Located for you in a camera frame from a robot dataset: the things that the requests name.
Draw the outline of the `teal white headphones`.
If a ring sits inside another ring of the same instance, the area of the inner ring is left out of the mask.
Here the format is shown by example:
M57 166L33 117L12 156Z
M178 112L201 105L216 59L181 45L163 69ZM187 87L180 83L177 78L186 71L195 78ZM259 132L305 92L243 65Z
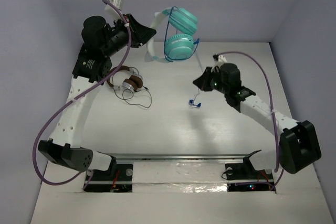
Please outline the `teal white headphones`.
M170 38L164 38L163 54L160 58L154 50L154 39L151 38L146 44L145 61L157 61L161 63L172 63L190 59L196 53L199 39L193 38L197 32L198 19L192 13L181 7L168 7L161 12L156 12L150 27L157 30L160 24L168 18L166 30L169 26L176 29L176 34Z

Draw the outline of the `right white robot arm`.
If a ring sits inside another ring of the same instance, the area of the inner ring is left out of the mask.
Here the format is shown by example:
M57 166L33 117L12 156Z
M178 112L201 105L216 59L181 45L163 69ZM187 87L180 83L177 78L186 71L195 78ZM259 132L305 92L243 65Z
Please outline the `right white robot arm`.
M241 83L240 71L233 63L206 67L193 81L201 91L216 90L224 95L229 106L253 119L275 137L275 149L258 150L243 164L243 174L255 178L261 170L283 168L295 174L322 157L314 125L299 122L271 108L255 92Z

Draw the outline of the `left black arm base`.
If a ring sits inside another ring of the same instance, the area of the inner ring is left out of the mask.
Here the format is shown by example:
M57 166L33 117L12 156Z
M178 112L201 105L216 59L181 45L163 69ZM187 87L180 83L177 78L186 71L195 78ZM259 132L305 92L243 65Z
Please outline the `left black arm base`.
M83 191L87 193L131 193L133 163L114 160L113 167L107 171L87 170Z

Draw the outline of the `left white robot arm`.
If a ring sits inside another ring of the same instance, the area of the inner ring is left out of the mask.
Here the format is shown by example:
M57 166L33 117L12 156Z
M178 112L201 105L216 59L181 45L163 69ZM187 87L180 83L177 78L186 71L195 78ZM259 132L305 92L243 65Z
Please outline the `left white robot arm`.
M83 45L73 69L70 106L61 114L48 140L41 140L38 150L54 164L85 172L98 170L105 179L116 175L116 159L81 146L83 128L95 97L112 67L110 57L127 45L138 48L146 44L156 30L138 23L131 14L110 26L101 16L83 23Z

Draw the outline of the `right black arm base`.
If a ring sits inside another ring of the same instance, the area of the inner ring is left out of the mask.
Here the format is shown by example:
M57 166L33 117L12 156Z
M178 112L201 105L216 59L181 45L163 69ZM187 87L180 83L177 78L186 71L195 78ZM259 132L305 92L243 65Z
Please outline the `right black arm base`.
M260 150L254 151L243 157L241 163L229 163L221 178L228 182L229 192L249 191L275 191L272 173L266 174L265 170L255 170L250 158Z

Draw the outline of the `brown silver headphones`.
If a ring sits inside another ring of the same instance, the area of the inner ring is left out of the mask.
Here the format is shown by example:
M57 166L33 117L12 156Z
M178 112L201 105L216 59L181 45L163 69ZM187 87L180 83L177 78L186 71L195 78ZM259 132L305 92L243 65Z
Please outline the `brown silver headphones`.
M112 68L108 74L111 74L113 71L116 70L117 67ZM143 85L143 77L140 75L138 69L136 67L128 67L128 66L124 66L122 65L119 71L126 71L130 73L130 76L126 79L124 79L121 87L127 90L130 90L132 92L138 92L141 88L145 88L146 87ZM106 82L108 84L109 87L111 87L114 90L120 89L120 86L114 85L113 81L112 81L113 76L111 76Z

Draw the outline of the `white foam taped block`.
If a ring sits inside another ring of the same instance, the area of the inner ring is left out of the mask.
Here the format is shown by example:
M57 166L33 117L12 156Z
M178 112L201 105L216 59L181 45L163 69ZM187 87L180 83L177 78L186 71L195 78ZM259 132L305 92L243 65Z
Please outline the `white foam taped block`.
M135 162L134 193L223 193L224 164L218 162Z

